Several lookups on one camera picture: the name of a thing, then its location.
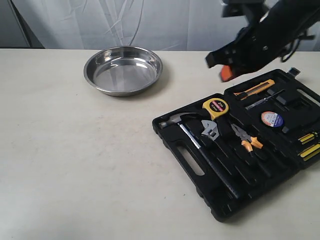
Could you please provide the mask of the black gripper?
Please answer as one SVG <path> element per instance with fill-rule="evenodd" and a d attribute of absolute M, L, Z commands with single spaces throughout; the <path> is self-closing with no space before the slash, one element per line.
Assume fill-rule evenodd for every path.
<path fill-rule="evenodd" d="M 237 77 L 236 74 L 262 69 L 282 55 L 289 43 L 289 18 L 284 14 L 269 14 L 259 24 L 250 26 L 234 42 L 209 52 L 205 62 L 209 69 L 223 65 L 220 80 L 229 82 Z"/>

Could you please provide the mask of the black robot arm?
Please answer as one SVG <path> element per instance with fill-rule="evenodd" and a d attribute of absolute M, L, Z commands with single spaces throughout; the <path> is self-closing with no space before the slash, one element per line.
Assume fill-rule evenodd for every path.
<path fill-rule="evenodd" d="M 207 54 L 208 68 L 221 65 L 220 79 L 229 82 L 259 71 L 276 58 L 286 62 L 301 41 L 311 41 L 308 29 L 320 20 L 318 0 L 279 0 L 268 8 L 263 0 L 225 0 L 222 17 L 244 16 L 248 25 L 233 41 Z"/>

